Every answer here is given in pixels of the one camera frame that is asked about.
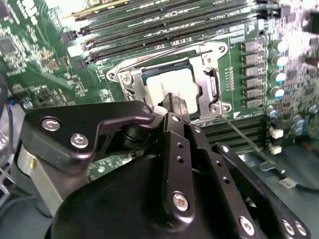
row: surface-mount component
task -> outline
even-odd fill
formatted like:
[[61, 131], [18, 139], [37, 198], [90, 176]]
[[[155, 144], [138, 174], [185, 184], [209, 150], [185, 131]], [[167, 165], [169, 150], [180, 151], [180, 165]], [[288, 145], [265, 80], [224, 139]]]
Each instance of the surface-mount component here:
[[0, 39], [0, 52], [2, 55], [10, 54], [16, 51], [12, 40], [10, 38]]

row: capacitor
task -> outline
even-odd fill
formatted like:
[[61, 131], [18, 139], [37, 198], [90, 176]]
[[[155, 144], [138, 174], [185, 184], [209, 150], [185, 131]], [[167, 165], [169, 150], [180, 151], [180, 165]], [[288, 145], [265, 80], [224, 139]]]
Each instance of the capacitor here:
[[278, 86], [275, 86], [270, 90], [270, 94], [276, 98], [281, 98], [282, 96], [284, 96], [285, 91], [283, 89], [280, 89]]
[[269, 118], [274, 118], [278, 115], [278, 112], [277, 112], [277, 110], [274, 109], [273, 106], [269, 106], [266, 109], [266, 114], [268, 115]]
[[283, 83], [287, 79], [287, 75], [283, 72], [280, 71], [275, 71], [272, 75], [271, 78], [278, 82], [279, 84]]
[[279, 53], [284, 53], [289, 49], [289, 42], [286, 40], [274, 40], [273, 48]]
[[288, 58], [286, 56], [274, 56], [273, 64], [278, 67], [284, 67], [288, 64]]
[[305, 125], [305, 120], [300, 116], [300, 115], [296, 115], [293, 118], [293, 123], [294, 125], [296, 125], [298, 128], [303, 128]]
[[319, 68], [319, 59], [309, 57], [306, 59], [306, 63]]
[[300, 135], [303, 134], [304, 129], [303, 129], [303, 128], [298, 128], [296, 125], [294, 125], [294, 126], [292, 127], [292, 131], [294, 132], [294, 134], [295, 134], [296, 136], [300, 136]]

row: screw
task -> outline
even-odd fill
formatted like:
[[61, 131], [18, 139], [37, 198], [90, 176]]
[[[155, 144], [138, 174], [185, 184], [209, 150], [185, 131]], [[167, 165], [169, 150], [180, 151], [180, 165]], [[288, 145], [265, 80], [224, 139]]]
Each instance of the screw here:
[[255, 234], [254, 226], [251, 224], [251, 222], [247, 218], [240, 217], [239, 222], [240, 222], [241, 227], [244, 229], [244, 231], [248, 235], [253, 236]]
[[105, 172], [105, 167], [99, 167], [98, 168], [99, 173], [104, 173]]
[[301, 226], [301, 224], [299, 222], [295, 222], [296, 227], [298, 229], [298, 231], [300, 232], [301, 235], [306, 236], [307, 232], [306, 230], [303, 228], [303, 226]]
[[41, 125], [48, 131], [57, 131], [61, 128], [61, 124], [56, 119], [45, 119], [42, 121]]
[[76, 148], [86, 148], [89, 145], [87, 137], [80, 133], [76, 133], [70, 138], [71, 144]]
[[226, 50], [226, 48], [224, 46], [220, 46], [218, 48], [218, 50], [219, 50], [220, 53], [222, 53], [222, 52], [224, 52]]
[[226, 153], [229, 152], [229, 149], [228, 149], [225, 145], [222, 145], [221, 148], [222, 148]]
[[287, 221], [283, 220], [283, 225], [290, 235], [293, 236], [295, 234], [293, 227]]
[[318, 105], [313, 105], [310, 107], [309, 109], [309, 113], [310, 114], [317, 114], [319, 111], [319, 106]]
[[197, 133], [200, 133], [200, 128], [198, 128], [197, 126], [194, 126], [194, 129]]
[[114, 79], [115, 78], [115, 74], [113, 72], [109, 73], [109, 78], [110, 79]]
[[204, 67], [204, 71], [210, 72], [210, 71], [211, 71], [211, 68], [210, 68], [209, 66], [205, 66], [205, 67]]
[[130, 75], [125, 75], [125, 77], [122, 79], [122, 82], [124, 85], [129, 86], [132, 83], [132, 78]]
[[188, 201], [181, 193], [174, 193], [173, 203], [182, 212], [188, 209]]
[[26, 110], [31, 110], [33, 108], [33, 104], [30, 101], [25, 101], [22, 105]]

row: white connector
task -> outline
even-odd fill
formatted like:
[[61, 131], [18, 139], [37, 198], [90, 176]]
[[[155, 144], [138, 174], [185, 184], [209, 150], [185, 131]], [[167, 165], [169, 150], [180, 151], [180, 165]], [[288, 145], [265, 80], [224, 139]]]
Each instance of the white connector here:
[[273, 127], [270, 127], [269, 133], [273, 139], [282, 138], [284, 136], [283, 129], [274, 129]]
[[272, 144], [269, 144], [269, 150], [272, 155], [279, 154], [283, 151], [283, 148], [281, 146], [273, 146]]

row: motherboard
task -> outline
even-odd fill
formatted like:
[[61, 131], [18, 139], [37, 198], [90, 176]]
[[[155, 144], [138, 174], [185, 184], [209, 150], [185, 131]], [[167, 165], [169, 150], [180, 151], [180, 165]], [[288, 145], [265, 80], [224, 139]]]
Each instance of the motherboard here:
[[319, 137], [319, 0], [0, 0], [0, 71], [25, 111], [186, 101], [211, 144]]

